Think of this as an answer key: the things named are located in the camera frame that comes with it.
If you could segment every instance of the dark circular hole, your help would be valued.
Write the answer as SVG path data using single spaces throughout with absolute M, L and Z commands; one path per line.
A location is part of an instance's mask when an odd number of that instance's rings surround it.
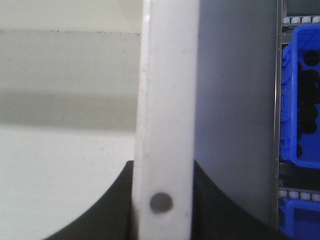
M 317 131 L 317 123 L 315 121 L 303 121 L 301 127 L 302 132 L 305 134 L 313 134 Z
M 319 53 L 317 53 L 316 51 L 308 51 L 303 56 L 303 61 L 309 66 L 315 66 L 320 62 Z
M 296 156 L 297 156 L 297 158 L 300 158 L 301 155 L 302 155 L 302 147 L 299 144 L 297 144 L 296 145 Z
M 312 122 L 318 117 L 318 110 L 316 105 L 305 103 L 301 105 L 298 114 L 300 115 L 299 120 Z
M 297 129 L 297 139 L 300 140 L 302 138 L 302 130 L 300 128 Z
M 302 65 L 300 62 L 298 62 L 298 73 L 301 72 L 301 70 L 302 70 Z
M 165 192 L 158 192 L 150 200 L 150 207 L 154 214 L 163 214 L 173 208 L 173 200 Z

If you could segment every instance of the gray circle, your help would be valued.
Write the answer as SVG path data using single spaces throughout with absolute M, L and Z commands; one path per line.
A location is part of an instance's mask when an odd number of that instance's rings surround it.
M 158 192 L 150 200 L 150 208 L 154 214 L 164 214 L 173 208 L 173 200 L 165 192 Z

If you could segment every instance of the white wall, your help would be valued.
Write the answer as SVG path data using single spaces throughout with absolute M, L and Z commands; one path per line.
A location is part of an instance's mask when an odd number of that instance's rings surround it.
M 0 240 L 53 234 L 133 160 L 141 3 L 0 1 Z
M 139 33 L 142 0 L 1 0 L 0 29 Z

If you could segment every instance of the gray wall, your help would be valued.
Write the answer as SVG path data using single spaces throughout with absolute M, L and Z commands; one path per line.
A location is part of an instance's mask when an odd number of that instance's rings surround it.
M 195 158 L 270 222 L 277 1 L 202 0 Z

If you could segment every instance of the beige wall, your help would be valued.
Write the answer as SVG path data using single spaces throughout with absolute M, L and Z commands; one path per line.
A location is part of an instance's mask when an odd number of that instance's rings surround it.
M 141 31 L 142 0 L 1 0 L 0 29 Z

